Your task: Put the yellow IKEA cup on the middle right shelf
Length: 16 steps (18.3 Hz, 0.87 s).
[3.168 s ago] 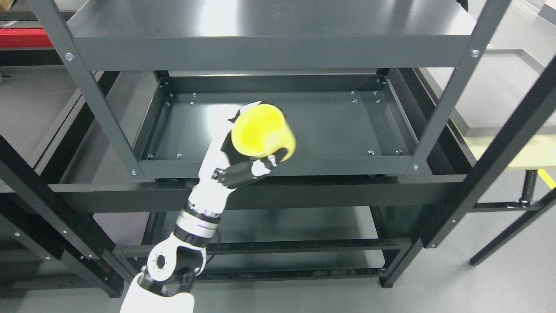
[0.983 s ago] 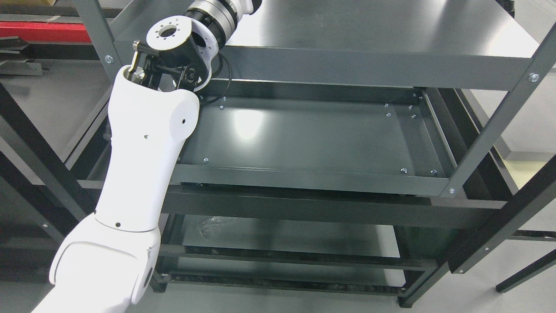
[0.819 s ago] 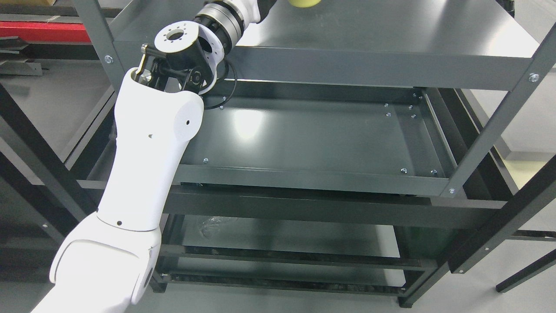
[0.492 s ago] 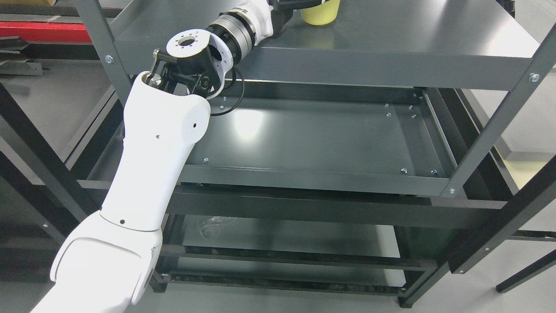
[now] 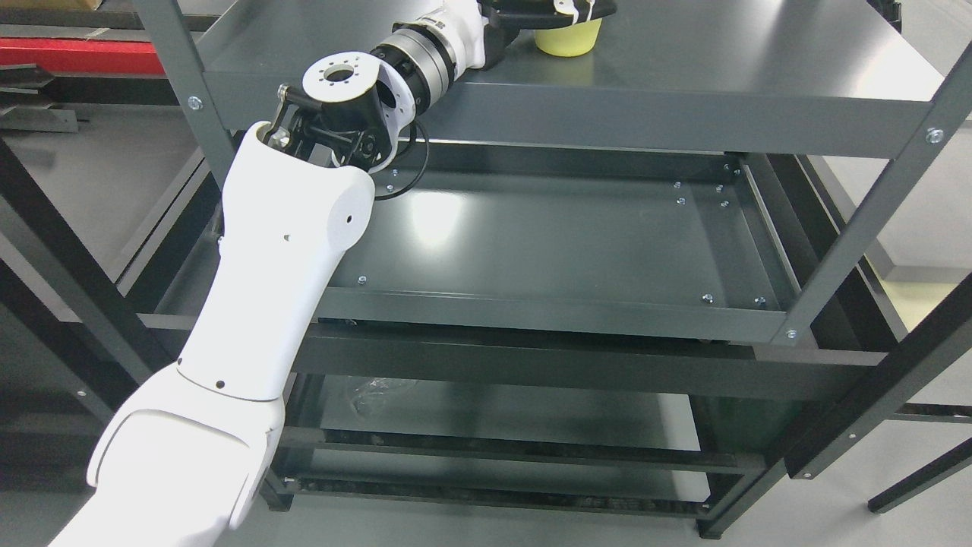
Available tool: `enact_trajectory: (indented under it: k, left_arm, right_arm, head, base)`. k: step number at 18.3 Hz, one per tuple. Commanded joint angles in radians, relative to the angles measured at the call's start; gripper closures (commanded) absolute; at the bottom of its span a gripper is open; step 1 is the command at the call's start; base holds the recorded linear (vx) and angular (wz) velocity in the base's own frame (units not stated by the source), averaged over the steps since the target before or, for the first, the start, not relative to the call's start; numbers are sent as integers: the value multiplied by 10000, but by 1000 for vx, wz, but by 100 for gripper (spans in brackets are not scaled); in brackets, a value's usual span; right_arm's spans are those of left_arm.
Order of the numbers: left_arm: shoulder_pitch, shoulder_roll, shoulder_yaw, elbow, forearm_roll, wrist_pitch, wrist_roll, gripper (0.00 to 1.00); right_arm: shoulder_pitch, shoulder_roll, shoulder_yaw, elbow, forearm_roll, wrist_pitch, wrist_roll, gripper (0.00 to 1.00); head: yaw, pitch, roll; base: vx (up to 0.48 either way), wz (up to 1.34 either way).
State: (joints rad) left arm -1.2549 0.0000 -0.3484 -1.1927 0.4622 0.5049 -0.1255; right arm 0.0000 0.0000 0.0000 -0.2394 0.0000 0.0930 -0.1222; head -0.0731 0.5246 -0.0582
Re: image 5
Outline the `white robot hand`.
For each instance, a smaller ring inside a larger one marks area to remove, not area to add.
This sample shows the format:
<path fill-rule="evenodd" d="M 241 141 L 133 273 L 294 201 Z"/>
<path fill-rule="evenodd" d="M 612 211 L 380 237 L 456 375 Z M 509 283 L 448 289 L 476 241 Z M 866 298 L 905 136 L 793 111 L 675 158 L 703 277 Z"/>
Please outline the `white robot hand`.
<path fill-rule="evenodd" d="M 617 1 L 443 1 L 416 18 L 437 35 L 458 71 L 489 70 L 506 58 L 520 29 L 562 29 L 617 13 Z"/>

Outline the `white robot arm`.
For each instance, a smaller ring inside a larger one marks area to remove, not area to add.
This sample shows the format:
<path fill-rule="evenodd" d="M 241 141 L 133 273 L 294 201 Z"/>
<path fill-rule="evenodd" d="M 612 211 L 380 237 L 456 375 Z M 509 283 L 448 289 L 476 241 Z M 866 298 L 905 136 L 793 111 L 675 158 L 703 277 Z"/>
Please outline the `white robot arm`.
<path fill-rule="evenodd" d="M 279 87 L 222 187 L 219 263 L 178 358 L 119 407 L 94 489 L 53 546 L 212 546 L 246 519 L 285 422 L 284 392 L 330 278 L 364 235 L 372 176 L 469 70 L 523 29 L 584 27 L 614 1 L 443 1 L 371 51 L 316 60 Z"/>

